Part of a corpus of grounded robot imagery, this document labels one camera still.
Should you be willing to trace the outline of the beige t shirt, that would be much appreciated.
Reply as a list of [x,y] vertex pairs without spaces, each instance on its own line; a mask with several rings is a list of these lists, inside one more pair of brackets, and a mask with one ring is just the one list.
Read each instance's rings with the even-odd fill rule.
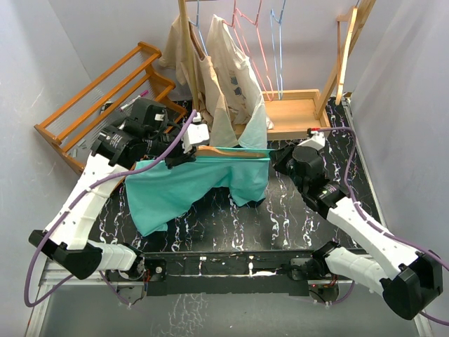
[[[190,85],[188,59],[185,39],[180,18],[176,18],[170,27],[166,47],[160,59],[163,67],[175,70],[179,84]],[[208,126],[210,145],[213,147],[235,147],[238,140],[232,125],[232,116],[227,101],[220,88],[211,58],[207,56],[193,32],[190,44],[194,56],[199,112]]]

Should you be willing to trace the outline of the orange wooden shelf rack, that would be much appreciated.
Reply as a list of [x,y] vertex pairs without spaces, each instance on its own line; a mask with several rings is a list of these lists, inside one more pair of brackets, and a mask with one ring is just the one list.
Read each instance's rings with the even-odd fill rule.
[[178,122],[187,111],[168,97],[175,89],[174,81],[154,68],[161,56],[157,47],[139,42],[51,116],[35,124],[35,130],[75,173],[80,174],[100,129],[129,115],[132,106],[122,112],[120,106],[141,92],[148,90],[143,98],[168,107],[170,118]]

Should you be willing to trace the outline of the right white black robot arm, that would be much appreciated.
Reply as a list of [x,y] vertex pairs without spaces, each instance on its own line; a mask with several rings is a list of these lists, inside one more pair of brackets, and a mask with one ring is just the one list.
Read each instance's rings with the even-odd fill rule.
[[404,244],[326,177],[313,147],[289,145],[269,154],[274,170],[288,176],[304,203],[343,230],[370,255],[363,258],[328,242],[309,262],[323,279],[344,276],[379,294],[399,317],[412,320],[443,292],[443,267],[432,253]]

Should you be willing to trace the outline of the purple cap marker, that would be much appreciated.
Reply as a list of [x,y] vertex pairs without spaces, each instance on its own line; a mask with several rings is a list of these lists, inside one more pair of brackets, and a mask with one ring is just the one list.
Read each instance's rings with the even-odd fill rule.
[[134,104],[134,102],[136,100],[139,100],[140,98],[145,97],[148,93],[149,93],[148,90],[145,90],[145,91],[141,92],[140,95],[135,96],[133,99],[129,100],[127,103],[125,103],[122,106],[120,106],[119,110],[122,112],[122,111],[128,109],[129,107],[131,107]]

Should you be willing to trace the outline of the wooden clothes rack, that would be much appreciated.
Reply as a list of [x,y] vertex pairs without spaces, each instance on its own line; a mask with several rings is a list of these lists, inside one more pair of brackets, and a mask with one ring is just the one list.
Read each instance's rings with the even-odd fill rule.
[[[224,19],[239,47],[234,29],[230,27],[233,2],[200,2],[200,25],[206,28],[205,43],[212,17],[217,15]],[[274,86],[274,100],[264,99],[267,115],[273,123],[267,131],[269,140],[301,138],[308,128],[329,126],[326,105],[331,96],[336,97],[337,90],[337,17],[347,14],[352,6],[358,8],[348,69],[350,55],[375,6],[374,1],[286,1],[282,24],[284,93],[279,100],[269,16],[271,8],[279,15],[282,2],[263,1],[260,18],[260,32]],[[240,1],[239,5],[247,13],[255,10],[255,5],[250,5],[249,1]],[[343,92],[349,83],[347,69]]]

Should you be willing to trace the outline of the teal t shirt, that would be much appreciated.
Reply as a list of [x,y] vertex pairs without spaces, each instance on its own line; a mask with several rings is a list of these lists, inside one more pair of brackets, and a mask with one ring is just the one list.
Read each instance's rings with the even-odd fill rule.
[[137,231],[148,236],[166,231],[167,222],[186,213],[211,189],[226,187],[237,206],[264,199],[269,180],[269,149],[257,159],[197,157],[169,169],[162,161],[153,168],[125,178],[126,196]]

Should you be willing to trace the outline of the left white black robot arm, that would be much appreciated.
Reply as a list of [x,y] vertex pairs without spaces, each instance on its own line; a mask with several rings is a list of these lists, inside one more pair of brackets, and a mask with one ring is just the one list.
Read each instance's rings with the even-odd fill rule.
[[167,106],[138,98],[130,113],[103,127],[94,140],[85,169],[54,219],[33,230],[29,242],[77,279],[94,272],[117,270],[130,280],[143,276],[139,250],[128,244],[90,240],[89,234],[103,206],[128,176],[144,172],[137,163],[153,157],[152,166],[173,167],[191,159],[201,139],[201,115],[189,113],[186,122],[170,119]]

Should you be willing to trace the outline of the blue hanger under beige shirt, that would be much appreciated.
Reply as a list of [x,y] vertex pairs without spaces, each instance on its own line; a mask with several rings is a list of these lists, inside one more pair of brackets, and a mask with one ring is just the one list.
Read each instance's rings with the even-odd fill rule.
[[208,51],[206,48],[206,43],[204,41],[203,35],[201,33],[201,25],[200,25],[200,2],[201,0],[194,0],[194,3],[196,4],[196,12],[195,12],[195,19],[194,21],[189,21],[191,24],[193,24],[193,26],[196,28],[196,31],[198,33],[199,36],[199,40],[201,42],[201,46],[203,49],[203,52],[206,56],[208,56]]

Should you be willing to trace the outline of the white printed t shirt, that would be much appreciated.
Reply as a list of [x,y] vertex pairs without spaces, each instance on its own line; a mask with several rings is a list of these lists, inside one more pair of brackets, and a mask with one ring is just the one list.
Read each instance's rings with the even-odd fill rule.
[[249,57],[233,40],[223,18],[214,15],[206,38],[206,48],[225,98],[229,117],[228,147],[267,147],[267,131],[273,127],[261,88]]

